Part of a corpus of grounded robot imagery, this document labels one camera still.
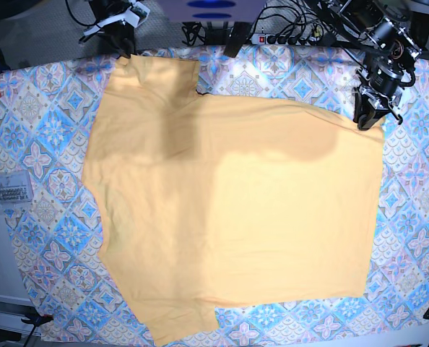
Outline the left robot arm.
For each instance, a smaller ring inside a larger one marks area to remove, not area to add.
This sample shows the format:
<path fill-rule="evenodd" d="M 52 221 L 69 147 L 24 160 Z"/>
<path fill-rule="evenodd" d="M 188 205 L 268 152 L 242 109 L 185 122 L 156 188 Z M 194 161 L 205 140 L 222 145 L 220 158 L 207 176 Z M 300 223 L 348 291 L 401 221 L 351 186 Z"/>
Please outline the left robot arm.
<path fill-rule="evenodd" d="M 365 53 L 356 71 L 360 85 L 353 89 L 353 121 L 367 131 L 391 114 L 402 124 L 402 92 L 416 82 L 415 62 L 421 48 L 400 18 L 388 14 L 379 1 L 307 1 L 306 4 L 334 35 Z"/>

